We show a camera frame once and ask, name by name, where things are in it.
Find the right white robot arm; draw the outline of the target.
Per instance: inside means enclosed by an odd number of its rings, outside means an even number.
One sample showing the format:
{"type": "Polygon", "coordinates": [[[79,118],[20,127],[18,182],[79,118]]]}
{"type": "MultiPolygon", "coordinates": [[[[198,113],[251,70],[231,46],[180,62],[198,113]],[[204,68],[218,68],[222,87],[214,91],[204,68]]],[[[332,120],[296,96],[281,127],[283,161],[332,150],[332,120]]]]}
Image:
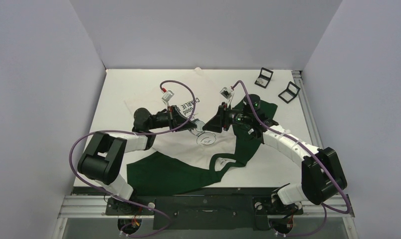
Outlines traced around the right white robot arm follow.
{"type": "Polygon", "coordinates": [[[221,133],[231,126],[245,126],[249,135],[276,149],[301,169],[300,183],[284,186],[270,199],[275,212],[282,213],[290,204],[302,201],[319,205],[347,187],[334,149],[307,144],[267,116],[264,109],[263,101],[255,94],[243,98],[241,109],[223,102],[203,129],[221,133]]]}

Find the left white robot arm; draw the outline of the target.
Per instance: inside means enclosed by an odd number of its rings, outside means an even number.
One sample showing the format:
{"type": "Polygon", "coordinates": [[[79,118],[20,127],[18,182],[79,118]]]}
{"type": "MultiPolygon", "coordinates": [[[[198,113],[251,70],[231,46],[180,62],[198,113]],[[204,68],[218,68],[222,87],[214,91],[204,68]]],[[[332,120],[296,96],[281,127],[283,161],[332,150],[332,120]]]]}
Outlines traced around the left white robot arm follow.
{"type": "Polygon", "coordinates": [[[154,115],[146,108],[138,108],[130,133],[94,133],[78,162],[78,172],[120,197],[118,207],[125,214],[134,213],[138,200],[131,196],[134,190],[120,174],[123,156],[128,152],[149,150],[156,138],[152,130],[165,127],[183,131],[195,129],[197,125],[183,116],[177,106],[168,106],[154,115]]]}

